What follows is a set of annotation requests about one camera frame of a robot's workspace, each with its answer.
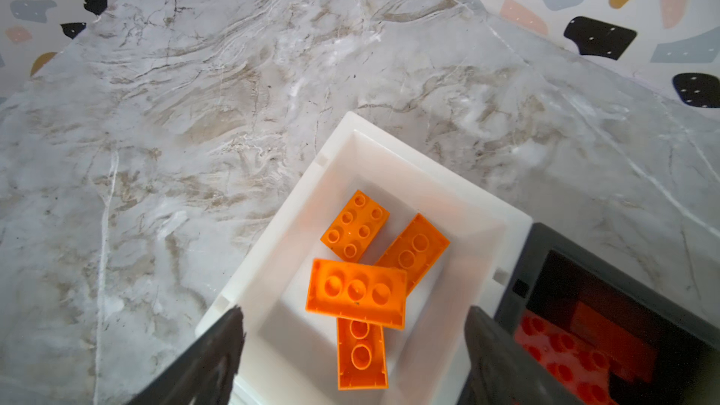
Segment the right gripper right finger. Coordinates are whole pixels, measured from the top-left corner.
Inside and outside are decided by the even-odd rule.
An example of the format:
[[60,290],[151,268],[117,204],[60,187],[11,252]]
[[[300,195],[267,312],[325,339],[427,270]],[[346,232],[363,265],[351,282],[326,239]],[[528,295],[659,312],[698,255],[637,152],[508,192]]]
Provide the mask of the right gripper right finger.
[[464,337],[471,363],[464,404],[581,402],[478,306],[469,309]]

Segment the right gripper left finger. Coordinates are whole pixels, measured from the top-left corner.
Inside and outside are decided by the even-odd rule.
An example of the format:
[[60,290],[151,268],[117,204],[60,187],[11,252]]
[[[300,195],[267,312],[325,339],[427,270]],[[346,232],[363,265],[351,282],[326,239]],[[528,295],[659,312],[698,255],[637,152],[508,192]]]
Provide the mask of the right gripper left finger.
[[246,333],[240,307],[232,307],[131,404],[227,404]]

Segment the red lego brick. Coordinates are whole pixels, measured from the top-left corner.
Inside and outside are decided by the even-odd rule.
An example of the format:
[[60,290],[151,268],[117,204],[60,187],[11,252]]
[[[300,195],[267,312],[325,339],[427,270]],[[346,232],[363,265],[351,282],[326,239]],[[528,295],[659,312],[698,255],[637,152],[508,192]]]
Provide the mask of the red lego brick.
[[529,310],[514,339],[585,404],[615,404],[609,393],[611,360],[603,352]]
[[612,360],[616,374],[628,382],[652,382],[657,350],[582,302],[569,306],[569,329]]

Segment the orange lego plate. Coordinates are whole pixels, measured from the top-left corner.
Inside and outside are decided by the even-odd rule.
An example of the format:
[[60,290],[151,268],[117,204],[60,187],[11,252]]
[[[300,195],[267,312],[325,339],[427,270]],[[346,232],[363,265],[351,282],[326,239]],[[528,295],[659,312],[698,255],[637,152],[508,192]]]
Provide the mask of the orange lego plate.
[[388,388],[382,326],[337,318],[337,385],[339,390]]

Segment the orange lego brick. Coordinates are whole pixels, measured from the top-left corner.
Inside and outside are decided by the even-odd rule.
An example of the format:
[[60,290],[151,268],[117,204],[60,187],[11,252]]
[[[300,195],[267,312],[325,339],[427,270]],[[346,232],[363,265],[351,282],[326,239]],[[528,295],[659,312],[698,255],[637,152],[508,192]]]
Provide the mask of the orange lego brick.
[[315,259],[306,311],[403,330],[406,292],[402,269]]
[[407,296],[444,254],[450,241],[422,214],[417,214],[376,262],[407,273]]
[[344,262],[358,263],[390,214],[358,189],[321,237],[322,243]]

